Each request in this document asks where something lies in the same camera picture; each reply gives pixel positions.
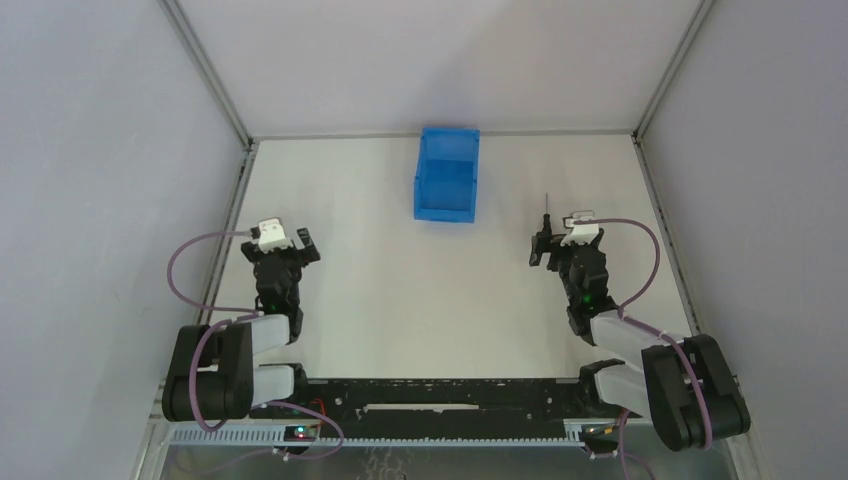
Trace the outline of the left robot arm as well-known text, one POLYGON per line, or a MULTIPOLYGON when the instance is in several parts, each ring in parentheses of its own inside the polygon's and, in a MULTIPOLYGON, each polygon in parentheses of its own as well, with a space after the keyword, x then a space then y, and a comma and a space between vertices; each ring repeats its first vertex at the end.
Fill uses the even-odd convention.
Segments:
POLYGON ((261 365, 256 357, 299 339, 302 273, 320 253, 308 229, 298 230, 296 245, 275 220, 240 235, 240 250, 253 267, 254 306, 236 309, 234 320, 179 330, 162 394, 171 422, 194 421, 214 431, 255 406, 291 398, 306 382, 300 364, 261 365))

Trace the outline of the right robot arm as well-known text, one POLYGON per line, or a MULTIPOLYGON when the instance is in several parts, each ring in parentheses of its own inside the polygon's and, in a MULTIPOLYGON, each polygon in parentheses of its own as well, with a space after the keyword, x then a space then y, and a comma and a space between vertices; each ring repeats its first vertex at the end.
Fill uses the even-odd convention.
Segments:
POLYGON ((543 223, 531 238, 528 263, 558 274, 572 332, 614 355, 582 367, 590 400, 648 418, 674 452, 748 433, 752 418, 717 340, 672 334, 630 316, 609 293, 600 249, 606 220, 566 223, 559 234, 543 223))

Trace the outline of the black yellow screwdriver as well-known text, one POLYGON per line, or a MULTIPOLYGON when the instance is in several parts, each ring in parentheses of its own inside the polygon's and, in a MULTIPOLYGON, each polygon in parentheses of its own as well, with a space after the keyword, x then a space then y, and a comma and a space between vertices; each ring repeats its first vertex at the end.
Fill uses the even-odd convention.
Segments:
POLYGON ((552 226, 551 226, 550 211, 549 211, 549 194, 548 193, 545 193, 545 195, 544 195, 544 213, 543 213, 542 232, 546 237, 550 237, 552 235, 552 226))

